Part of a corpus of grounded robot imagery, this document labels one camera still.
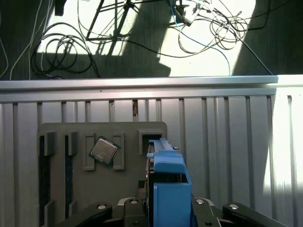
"screw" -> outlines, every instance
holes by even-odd
[[[229,207],[232,208],[233,210],[239,209],[239,207],[235,204],[231,204],[231,205],[229,205]]]
[[[105,208],[106,208],[105,205],[99,205],[99,206],[98,206],[98,209],[99,209],[99,210],[103,210],[103,209],[105,209]]]
[[[138,200],[131,200],[131,204],[137,204]]]
[[[196,203],[198,203],[198,204],[203,204],[203,203],[204,203],[204,201],[203,201],[203,200],[201,200],[201,199],[197,199],[197,200],[196,200]]]

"aluminum rail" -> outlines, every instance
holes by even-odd
[[[299,95],[303,75],[0,82],[0,102]]]
[[[53,90],[81,88],[132,88],[132,87],[206,87],[273,84],[282,86],[303,85],[302,75],[234,76],[234,77],[171,77],[143,79],[79,79],[0,81],[0,92],[7,90]]]

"gray carpet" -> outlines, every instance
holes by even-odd
[[[285,0],[272,0],[272,8],[280,5]],[[105,5],[114,3],[115,0],[105,2]],[[214,4],[225,10],[219,0],[213,0]],[[247,3],[239,0],[223,0],[233,14],[242,11],[242,17],[258,15],[267,10],[267,0],[256,0]],[[48,1],[43,0],[38,23],[41,23],[45,15]],[[93,15],[99,4],[98,0],[80,0],[80,18],[85,27],[89,27]],[[2,26],[0,37],[5,46],[10,67],[2,79],[9,79],[11,66],[28,44],[34,26],[35,15],[39,5],[36,0],[3,0],[0,3],[2,12]],[[302,74],[302,46],[300,34],[303,33],[303,14],[300,13],[303,2],[292,0],[284,7],[272,12],[269,16],[265,29],[248,32],[245,42],[255,51],[274,74]],[[162,53],[185,56],[178,45],[178,30],[168,28],[173,24],[171,11],[165,2],[145,3],[137,5],[138,8],[129,9],[120,35],[143,44],[151,49]],[[106,11],[99,15],[94,30],[100,33],[108,24],[112,25],[107,34],[114,34],[115,28],[121,24],[120,15],[124,9],[118,8]],[[51,17],[49,23],[64,21],[77,26],[77,1],[67,0],[63,17]],[[252,19],[250,27],[263,25],[265,16]],[[65,27],[57,27],[57,32],[72,33]],[[209,24],[203,21],[196,21],[191,27],[186,27],[184,32],[202,43],[207,43],[212,39],[209,31]],[[181,37],[183,45],[195,52],[201,48],[200,45],[191,40]],[[228,76],[228,64],[224,56],[216,50],[208,50],[188,58],[171,58],[152,53],[137,45],[125,42],[115,44],[103,41],[102,44],[89,45],[98,69],[102,77],[105,78],[133,78],[133,77],[168,77],[168,76]],[[50,53],[54,53],[54,48],[50,46]],[[260,65],[255,57],[241,43],[237,43],[234,49],[223,51],[229,60],[232,75],[267,75],[268,72]],[[78,50],[76,68],[82,69],[88,63],[88,57],[83,50]],[[67,61],[73,61],[75,51],[72,49],[67,57]],[[0,72],[5,68],[5,58],[0,52]],[[52,73],[54,76],[64,78],[95,78],[95,72],[90,69],[82,74],[72,74],[65,71]],[[28,55],[21,58],[16,65],[12,78],[28,79],[29,65]],[[44,79],[37,75],[31,75],[32,79]]]

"gray slot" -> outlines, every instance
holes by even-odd
[[[84,135],[83,142],[83,164],[85,171],[95,170],[95,160],[89,156],[89,153],[95,146],[95,134]]]
[[[56,132],[39,133],[38,136],[44,136],[44,156],[53,155],[56,152]]]
[[[114,158],[114,170],[124,170],[124,132],[114,132],[113,133],[113,142],[119,145],[121,148],[118,150]]]
[[[165,137],[164,130],[161,129],[138,129],[139,133],[139,155],[143,154],[143,136],[145,135],[160,135]]]
[[[71,132],[68,135],[68,155],[75,155],[78,152],[78,132]]]
[[[69,217],[78,212],[77,207],[78,207],[77,201],[71,202],[71,204],[69,205],[69,214],[68,214]]]
[[[44,227],[55,226],[55,201],[50,201],[44,209]]]

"gray plastic tray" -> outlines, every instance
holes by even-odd
[[[45,227],[103,201],[134,197],[145,179],[148,139],[166,137],[163,122],[46,123],[38,129],[40,224]],[[121,146],[112,165],[89,156],[99,136]]]

